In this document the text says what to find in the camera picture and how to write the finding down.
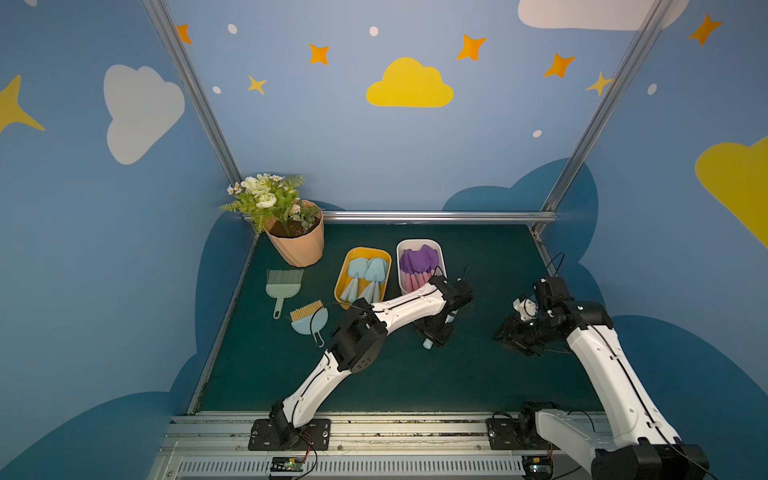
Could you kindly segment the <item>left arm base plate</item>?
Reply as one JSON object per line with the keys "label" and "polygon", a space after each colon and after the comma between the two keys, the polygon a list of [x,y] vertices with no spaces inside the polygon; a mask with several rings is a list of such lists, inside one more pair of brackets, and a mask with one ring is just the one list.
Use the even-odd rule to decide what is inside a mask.
{"label": "left arm base plate", "polygon": [[251,426],[247,449],[249,451],[300,450],[310,445],[316,451],[327,451],[331,421],[315,419],[294,428],[274,419],[257,419]]}

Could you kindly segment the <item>purple pointed shovel pink handle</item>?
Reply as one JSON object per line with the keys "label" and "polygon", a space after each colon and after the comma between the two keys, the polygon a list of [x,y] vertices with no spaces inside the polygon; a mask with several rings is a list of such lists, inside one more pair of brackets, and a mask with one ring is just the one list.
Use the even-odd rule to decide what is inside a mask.
{"label": "purple pointed shovel pink handle", "polygon": [[407,292],[412,292],[414,290],[413,283],[412,283],[412,275],[410,273],[404,274],[403,285],[404,285],[404,289]]}

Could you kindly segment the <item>blue round shovel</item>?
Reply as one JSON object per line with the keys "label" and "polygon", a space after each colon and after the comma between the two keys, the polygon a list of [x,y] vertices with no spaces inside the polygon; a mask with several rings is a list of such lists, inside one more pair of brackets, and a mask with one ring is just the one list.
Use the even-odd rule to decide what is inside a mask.
{"label": "blue round shovel", "polygon": [[359,299],[365,299],[368,303],[373,300],[373,284],[369,283],[364,290],[360,293]]}

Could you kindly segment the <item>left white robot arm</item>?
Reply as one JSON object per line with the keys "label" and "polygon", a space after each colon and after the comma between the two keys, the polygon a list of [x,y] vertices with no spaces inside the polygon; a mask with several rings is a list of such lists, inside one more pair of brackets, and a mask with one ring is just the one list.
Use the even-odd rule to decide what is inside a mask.
{"label": "left white robot arm", "polygon": [[321,404],[347,377],[370,367],[388,336],[414,323],[433,344],[441,346],[452,332],[459,309],[471,302],[467,281],[449,282],[437,275],[416,290],[383,302],[354,301],[333,331],[318,364],[294,393],[274,403],[269,423],[281,450],[302,441],[304,427]]}

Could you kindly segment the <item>yellow plastic storage box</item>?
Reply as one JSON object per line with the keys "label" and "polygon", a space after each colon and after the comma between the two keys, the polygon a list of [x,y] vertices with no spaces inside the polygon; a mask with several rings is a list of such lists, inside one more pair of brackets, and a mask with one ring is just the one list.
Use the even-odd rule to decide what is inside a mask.
{"label": "yellow plastic storage box", "polygon": [[[376,248],[369,248],[369,247],[355,247],[355,248],[351,249],[346,254],[344,263],[342,265],[342,268],[341,268],[341,271],[339,273],[339,276],[338,276],[338,279],[337,279],[337,282],[336,282],[336,286],[335,286],[335,289],[334,289],[334,296],[335,296],[336,301],[340,302],[341,305],[344,308],[348,308],[352,304],[352,303],[343,303],[340,300],[340,296],[341,296],[343,290],[345,289],[345,287],[347,286],[347,284],[348,284],[348,282],[350,280],[350,277],[347,274],[349,263],[350,263],[351,260],[353,260],[355,258],[366,258],[366,259],[369,260],[369,262],[373,258],[383,258],[388,263],[387,278],[386,278],[386,280],[381,285],[381,298],[380,298],[379,302],[383,301],[384,297],[385,297],[385,293],[386,293],[387,283],[388,283],[388,280],[389,280],[390,268],[392,266],[392,258],[390,256],[390,254],[387,253],[384,250],[376,249]],[[360,293],[364,290],[364,288],[368,284],[369,284],[369,282],[365,280],[365,276],[362,277],[359,280],[359,291],[358,291],[358,298],[357,299],[359,299]]]}

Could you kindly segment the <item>white plastic storage box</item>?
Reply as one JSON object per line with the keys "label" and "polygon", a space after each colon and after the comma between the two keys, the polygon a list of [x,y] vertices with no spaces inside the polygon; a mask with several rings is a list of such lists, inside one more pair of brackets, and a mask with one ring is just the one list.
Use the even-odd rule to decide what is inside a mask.
{"label": "white plastic storage box", "polygon": [[422,287],[422,286],[424,286],[425,284],[428,283],[428,282],[427,283],[424,282],[424,279],[423,279],[423,273],[424,272],[422,272],[421,269],[420,269],[420,257],[419,257],[419,250],[425,244],[430,245],[431,247],[433,247],[435,250],[437,250],[439,252],[439,255],[440,255],[440,266],[436,268],[434,276],[436,276],[436,275],[445,276],[446,273],[447,273],[446,265],[445,265],[445,262],[444,262],[441,246],[436,241],[431,240],[431,239],[406,239],[406,240],[403,240],[403,241],[401,241],[398,244],[397,249],[396,249],[396,254],[397,254],[396,266],[397,266],[397,274],[398,274],[398,285],[399,285],[400,290],[401,290],[401,292],[403,294],[410,293],[410,292],[405,292],[403,287],[402,287],[402,273],[400,272],[400,269],[399,269],[400,256],[401,256],[402,252],[404,250],[406,250],[406,249],[411,249],[411,250],[414,251],[414,254],[413,254],[413,264],[416,267],[416,269],[421,273],[421,278],[422,278],[422,282],[423,282],[423,284],[420,287]]}

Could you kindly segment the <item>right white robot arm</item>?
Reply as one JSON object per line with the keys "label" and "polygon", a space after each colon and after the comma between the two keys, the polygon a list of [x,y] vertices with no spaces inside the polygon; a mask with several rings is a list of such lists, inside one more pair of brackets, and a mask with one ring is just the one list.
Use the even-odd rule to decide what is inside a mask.
{"label": "right white robot arm", "polygon": [[564,341],[600,400],[609,432],[579,425],[548,402],[529,402],[511,431],[524,447],[558,447],[594,479],[702,479],[709,460],[688,444],[658,410],[621,347],[602,304],[580,301],[561,277],[542,278],[532,299],[518,299],[495,337],[529,356]]}

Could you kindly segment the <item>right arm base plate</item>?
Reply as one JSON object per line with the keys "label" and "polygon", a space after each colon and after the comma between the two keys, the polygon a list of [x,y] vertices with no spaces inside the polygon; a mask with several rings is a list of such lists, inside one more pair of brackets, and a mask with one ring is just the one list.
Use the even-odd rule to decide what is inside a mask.
{"label": "right arm base plate", "polygon": [[549,450],[557,446],[543,439],[533,420],[516,417],[491,417],[485,420],[492,450]]}

